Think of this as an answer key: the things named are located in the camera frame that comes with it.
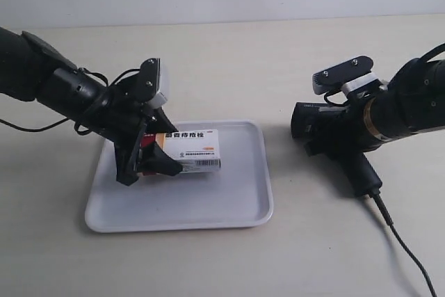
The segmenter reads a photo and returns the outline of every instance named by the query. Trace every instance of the white tray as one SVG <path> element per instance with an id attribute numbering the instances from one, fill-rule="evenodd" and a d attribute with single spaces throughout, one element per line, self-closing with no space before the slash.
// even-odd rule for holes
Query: white tray
<path id="1" fill-rule="evenodd" d="M 268 221 L 273 199 L 263 134 L 250 121 L 176 123 L 181 131 L 218 129 L 221 170 L 115 181 L 113 144 L 105 141 L 85 220 L 96 232 L 252 227 Z"/>

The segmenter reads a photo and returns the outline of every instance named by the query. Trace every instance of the tabletop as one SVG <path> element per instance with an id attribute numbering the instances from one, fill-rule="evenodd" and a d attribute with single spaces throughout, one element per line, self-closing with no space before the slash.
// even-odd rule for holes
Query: tabletop
<path id="1" fill-rule="evenodd" d="M 72 122 L 41 134 L 0 126 L 2 296 L 428 296 L 373 203 L 335 163 L 290 135 L 296 102 L 320 102 L 312 74 L 367 55 L 390 79 L 445 41 L 445 15 L 30 30 L 89 70 L 116 77 L 160 57 L 172 121 L 251 119 L 264 132 L 275 212 L 242 230 L 96 234 L 83 214 L 103 140 Z M 0 118 L 42 127 L 60 115 L 0 97 Z M 445 133 L 367 154 L 399 233 L 445 294 Z"/>

